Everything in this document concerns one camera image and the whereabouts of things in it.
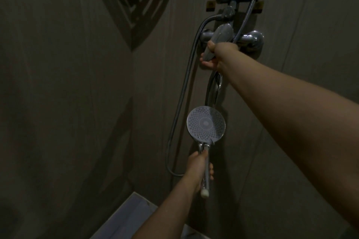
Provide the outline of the person's right hand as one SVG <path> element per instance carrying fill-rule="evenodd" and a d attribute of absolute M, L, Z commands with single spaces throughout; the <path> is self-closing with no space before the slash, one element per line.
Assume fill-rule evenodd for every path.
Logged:
<path fill-rule="evenodd" d="M 223 73 L 223 70 L 228 67 L 231 60 L 233 60 L 239 53 L 237 44 L 231 42 L 221 42 L 216 44 L 214 58 L 210 61 L 203 61 L 203 53 L 200 56 L 200 63 L 205 67 Z"/>

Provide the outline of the person's left hand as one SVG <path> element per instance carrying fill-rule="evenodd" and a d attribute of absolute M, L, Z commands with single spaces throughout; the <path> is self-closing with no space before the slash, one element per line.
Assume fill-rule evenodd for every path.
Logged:
<path fill-rule="evenodd" d="M 184 180 L 186 184 L 189 186 L 192 194 L 196 194 L 200 190 L 202 179 L 204 178 L 205 172 L 209 172 L 210 180 L 213 180 L 214 170 L 212 163 L 197 163 L 196 156 L 198 152 L 194 152 L 191 154 L 187 161 L 186 172 L 184 175 Z"/>

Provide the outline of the chrome faucet lever handle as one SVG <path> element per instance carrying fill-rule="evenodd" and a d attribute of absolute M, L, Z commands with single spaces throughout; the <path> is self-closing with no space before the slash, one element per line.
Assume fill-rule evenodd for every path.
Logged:
<path fill-rule="evenodd" d="M 210 41 L 214 44 L 218 44 L 221 42 L 231 41 L 233 38 L 234 30 L 231 24 L 222 24 L 220 25 L 215 32 L 213 33 Z M 210 61 L 214 58 L 214 53 L 211 52 L 209 47 L 207 46 L 203 53 L 203 61 Z"/>

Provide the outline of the round chrome handheld shower head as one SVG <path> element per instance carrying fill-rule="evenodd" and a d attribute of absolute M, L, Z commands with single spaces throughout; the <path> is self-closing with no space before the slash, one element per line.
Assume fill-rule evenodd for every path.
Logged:
<path fill-rule="evenodd" d="M 186 120 L 187 130 L 198 144 L 198 152 L 210 151 L 223 137 L 226 124 L 222 114 L 209 106 L 200 106 L 191 110 Z M 210 178 L 206 171 L 200 186 L 200 196 L 207 199 L 210 196 Z"/>

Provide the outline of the person's left forearm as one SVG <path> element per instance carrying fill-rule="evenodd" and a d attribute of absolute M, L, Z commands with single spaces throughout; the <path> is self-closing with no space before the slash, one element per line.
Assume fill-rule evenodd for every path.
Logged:
<path fill-rule="evenodd" d="M 132 239 L 180 239 L 202 177 L 184 175 Z"/>

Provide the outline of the person's right forearm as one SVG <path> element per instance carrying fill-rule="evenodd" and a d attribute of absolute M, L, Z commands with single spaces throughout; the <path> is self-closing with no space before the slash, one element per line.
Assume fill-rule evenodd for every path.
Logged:
<path fill-rule="evenodd" d="M 223 74 L 318 192 L 359 230 L 359 104 L 240 52 Z"/>

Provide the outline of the chrome shower mixer valve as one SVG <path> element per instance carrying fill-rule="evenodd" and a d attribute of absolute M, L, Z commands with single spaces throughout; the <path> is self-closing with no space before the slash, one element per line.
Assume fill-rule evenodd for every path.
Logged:
<path fill-rule="evenodd" d="M 204 47 L 213 36 L 213 31 L 205 29 L 200 35 L 200 43 Z M 243 34 L 237 41 L 239 47 L 243 47 L 245 52 L 256 52 L 262 49 L 264 45 L 264 35 L 259 31 L 251 31 Z"/>

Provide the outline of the chrome tub spout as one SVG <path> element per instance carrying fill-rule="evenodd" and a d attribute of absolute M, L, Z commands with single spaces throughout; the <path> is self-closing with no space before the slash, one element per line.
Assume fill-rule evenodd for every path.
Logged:
<path fill-rule="evenodd" d="M 222 87 L 222 82 L 222 75 L 217 71 L 212 71 L 206 90 L 205 106 L 215 108 Z"/>

